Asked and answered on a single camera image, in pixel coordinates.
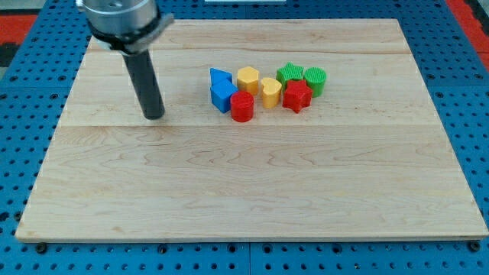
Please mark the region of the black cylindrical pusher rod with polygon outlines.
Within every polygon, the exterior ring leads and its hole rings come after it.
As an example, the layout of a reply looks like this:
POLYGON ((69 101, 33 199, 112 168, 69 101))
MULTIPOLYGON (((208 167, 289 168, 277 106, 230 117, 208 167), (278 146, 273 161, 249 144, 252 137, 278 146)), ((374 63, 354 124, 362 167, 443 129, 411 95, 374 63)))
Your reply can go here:
POLYGON ((165 113, 164 102, 149 51, 123 56, 123 59, 143 116, 148 120, 161 118, 165 113))

